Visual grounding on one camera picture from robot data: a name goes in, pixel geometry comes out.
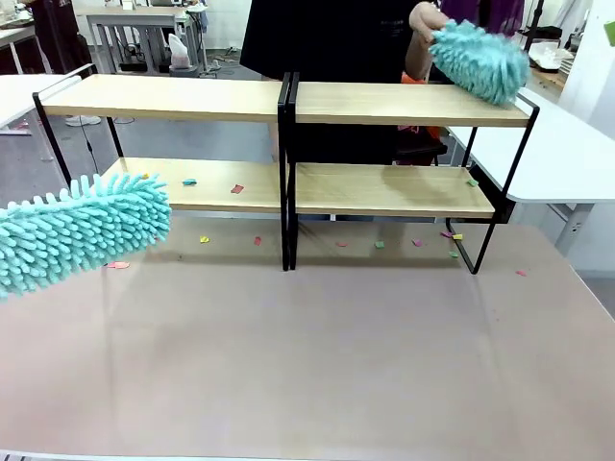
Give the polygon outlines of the person left hand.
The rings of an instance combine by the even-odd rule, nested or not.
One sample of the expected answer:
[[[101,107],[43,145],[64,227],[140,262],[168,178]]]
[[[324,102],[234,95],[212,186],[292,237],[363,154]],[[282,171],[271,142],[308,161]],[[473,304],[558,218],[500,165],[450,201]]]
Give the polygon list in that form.
[[[433,34],[441,31],[450,18],[440,11],[433,3],[419,2],[409,15],[409,26],[413,37],[425,48],[434,41]]]

